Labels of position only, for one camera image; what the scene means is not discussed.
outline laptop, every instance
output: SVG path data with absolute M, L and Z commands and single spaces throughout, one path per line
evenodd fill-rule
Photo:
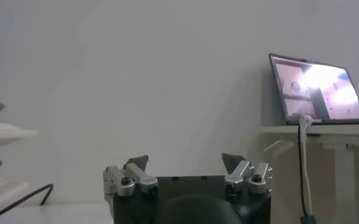
M 288 125 L 303 114 L 317 124 L 359 124 L 359 97 L 346 68 L 270 54 Z

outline white shelf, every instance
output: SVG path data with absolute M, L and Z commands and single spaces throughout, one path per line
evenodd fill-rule
M 268 126 L 261 127 L 260 133 L 266 134 L 295 134 L 298 126 Z M 359 136 L 358 125 L 313 125 L 309 127 L 308 134 L 315 135 L 352 135 Z

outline table surface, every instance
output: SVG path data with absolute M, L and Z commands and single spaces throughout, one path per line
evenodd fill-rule
M 266 134 L 293 134 L 297 133 L 297 125 L 261 127 L 260 133 Z M 355 135 L 359 136 L 359 125 L 312 125 L 308 128 L 309 134 L 318 135 Z
M 17 207 L 0 216 L 0 224 L 113 224 L 108 204 Z

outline table leg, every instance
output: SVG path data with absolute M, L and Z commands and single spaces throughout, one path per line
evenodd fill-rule
M 359 152 L 335 146 L 336 223 L 359 224 Z

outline black wire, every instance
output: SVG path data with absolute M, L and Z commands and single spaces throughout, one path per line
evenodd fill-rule
M 299 125 L 298 131 L 298 144 L 299 144 L 299 161 L 300 161 L 300 191 L 301 191 L 301 205 L 302 205 L 302 212 L 304 216 L 308 216 L 307 209 L 305 208 L 305 200 L 304 200 L 304 184 L 302 178 L 302 156 L 301 156 L 301 128 Z
M 42 192 L 42 191 L 45 191 L 46 189 L 49 189 L 46 193 L 46 195 L 44 196 L 44 198 L 42 199 L 40 205 L 44 205 L 45 202 L 46 202 L 46 199 L 48 199 L 49 195 L 51 194 L 52 190 L 53 190 L 53 184 L 48 184 L 48 185 L 45 185 L 33 192 L 31 192 L 30 194 L 26 195 L 25 197 L 19 199 L 18 201 L 12 203 L 11 205 L 9 205 L 8 207 L 0 210 L 0 216 L 5 214 L 6 212 L 8 212 L 9 210 L 17 207 L 19 204 L 21 204 L 22 202 L 26 201 L 27 199 L 33 197 L 34 195 Z

